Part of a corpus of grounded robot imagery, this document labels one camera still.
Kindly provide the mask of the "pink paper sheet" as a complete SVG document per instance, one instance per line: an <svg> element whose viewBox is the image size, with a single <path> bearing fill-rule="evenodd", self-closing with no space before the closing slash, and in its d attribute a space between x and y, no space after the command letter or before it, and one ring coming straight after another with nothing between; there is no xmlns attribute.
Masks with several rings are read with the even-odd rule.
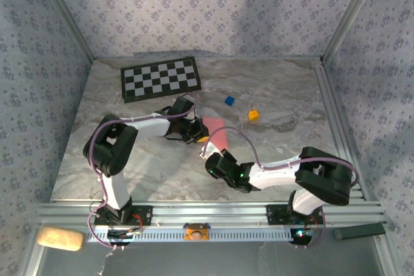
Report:
<svg viewBox="0 0 414 276"><path fill-rule="evenodd" d="M224 120L221 118L202 118L203 124L208 128L209 133L213 133L215 130L224 127ZM222 151L223 149L228 150L228 140L226 135L226 130L220 130L217 132L213 138L210 140L218 150Z"/></svg>

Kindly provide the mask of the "black and white checkerboard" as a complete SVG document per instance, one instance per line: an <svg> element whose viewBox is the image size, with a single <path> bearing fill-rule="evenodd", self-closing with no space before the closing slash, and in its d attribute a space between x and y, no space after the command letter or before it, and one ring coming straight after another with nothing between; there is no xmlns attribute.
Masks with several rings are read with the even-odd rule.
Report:
<svg viewBox="0 0 414 276"><path fill-rule="evenodd" d="M202 89L194 57L124 67L120 77L125 103Z"/></svg>

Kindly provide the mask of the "orange toy figure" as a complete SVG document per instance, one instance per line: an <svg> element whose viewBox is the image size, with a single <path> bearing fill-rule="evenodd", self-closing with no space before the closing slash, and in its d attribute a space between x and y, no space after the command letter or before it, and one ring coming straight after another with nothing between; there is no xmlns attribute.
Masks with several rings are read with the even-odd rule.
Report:
<svg viewBox="0 0 414 276"><path fill-rule="evenodd" d="M209 240L211 229L208 223L185 223L183 228L186 230L184 240Z"/></svg>

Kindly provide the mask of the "small circuit board with LED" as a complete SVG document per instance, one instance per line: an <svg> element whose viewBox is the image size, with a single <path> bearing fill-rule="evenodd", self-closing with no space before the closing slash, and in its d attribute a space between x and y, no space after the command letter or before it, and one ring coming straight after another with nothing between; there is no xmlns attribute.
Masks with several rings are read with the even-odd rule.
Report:
<svg viewBox="0 0 414 276"><path fill-rule="evenodd" d="M292 237L291 244L295 246L308 246L312 240L313 230L292 228L290 234Z"/></svg>

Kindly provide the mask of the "black flat bar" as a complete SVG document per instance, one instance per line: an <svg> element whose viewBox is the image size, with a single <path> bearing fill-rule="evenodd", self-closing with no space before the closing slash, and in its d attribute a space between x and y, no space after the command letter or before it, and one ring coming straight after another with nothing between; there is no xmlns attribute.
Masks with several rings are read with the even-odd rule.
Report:
<svg viewBox="0 0 414 276"><path fill-rule="evenodd" d="M334 236L337 240L358 239L385 234L385 228L381 223L370 223L334 229Z"/></svg>

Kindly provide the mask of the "tan sponge block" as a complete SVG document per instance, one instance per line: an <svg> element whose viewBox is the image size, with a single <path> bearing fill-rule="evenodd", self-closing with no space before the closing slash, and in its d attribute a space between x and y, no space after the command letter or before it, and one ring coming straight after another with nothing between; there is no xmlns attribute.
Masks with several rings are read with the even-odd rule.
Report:
<svg viewBox="0 0 414 276"><path fill-rule="evenodd" d="M85 235L79 231L43 226L39 229L36 242L40 246L65 251L78 251L82 248Z"/></svg>

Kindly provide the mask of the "long aluminium base rail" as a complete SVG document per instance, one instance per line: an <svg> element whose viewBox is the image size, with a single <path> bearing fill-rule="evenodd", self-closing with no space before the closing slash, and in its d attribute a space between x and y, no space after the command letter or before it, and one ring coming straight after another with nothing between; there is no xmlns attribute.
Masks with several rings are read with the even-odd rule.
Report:
<svg viewBox="0 0 414 276"><path fill-rule="evenodd" d="M41 204L38 222L84 228L95 203L63 201ZM181 228L185 223L208 223L213 228L254 228L268 225L266 202L151 202L150 228ZM352 201L348 206L323 206L328 227L386 223L379 202Z"/></svg>

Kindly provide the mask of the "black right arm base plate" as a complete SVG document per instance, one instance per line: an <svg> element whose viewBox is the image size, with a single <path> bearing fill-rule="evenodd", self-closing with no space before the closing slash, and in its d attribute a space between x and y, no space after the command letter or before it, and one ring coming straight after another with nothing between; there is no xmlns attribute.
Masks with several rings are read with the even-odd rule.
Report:
<svg viewBox="0 0 414 276"><path fill-rule="evenodd" d="M323 224L322 208L315 209L310 215L295 212L287 204L269 204L266 206L266 216L269 225L306 225Z"/></svg>

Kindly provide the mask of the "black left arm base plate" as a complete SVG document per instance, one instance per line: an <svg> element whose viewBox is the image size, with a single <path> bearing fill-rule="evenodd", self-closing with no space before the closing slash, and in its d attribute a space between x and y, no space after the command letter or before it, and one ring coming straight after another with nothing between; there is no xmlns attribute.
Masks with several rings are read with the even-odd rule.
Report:
<svg viewBox="0 0 414 276"><path fill-rule="evenodd" d="M126 206L119 211L105 206L96 212L94 224L96 226L149 226L152 213L152 206L132 205Z"/></svg>

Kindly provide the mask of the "aluminium side rail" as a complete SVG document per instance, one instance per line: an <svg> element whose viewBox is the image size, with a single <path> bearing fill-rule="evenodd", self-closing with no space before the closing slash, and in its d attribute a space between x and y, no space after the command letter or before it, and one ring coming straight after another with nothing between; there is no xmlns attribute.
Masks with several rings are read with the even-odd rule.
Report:
<svg viewBox="0 0 414 276"><path fill-rule="evenodd" d="M360 165L358 163L352 139L347 132L347 121L340 109L339 97L335 93L328 72L319 58L316 58L314 71L327 112L327 118L338 156L354 164L360 173L360 180L358 184L362 192L362 197L364 200L372 200L371 194L365 184L363 174L360 170Z"/></svg>

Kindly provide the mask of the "aluminium frame post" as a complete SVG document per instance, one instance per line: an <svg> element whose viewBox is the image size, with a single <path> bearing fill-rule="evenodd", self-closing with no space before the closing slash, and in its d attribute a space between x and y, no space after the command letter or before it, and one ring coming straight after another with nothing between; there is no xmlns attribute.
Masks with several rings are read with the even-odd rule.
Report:
<svg viewBox="0 0 414 276"><path fill-rule="evenodd" d="M365 0L350 0L345 7L339 23L321 55L321 62L323 65L331 62L364 3Z"/></svg>

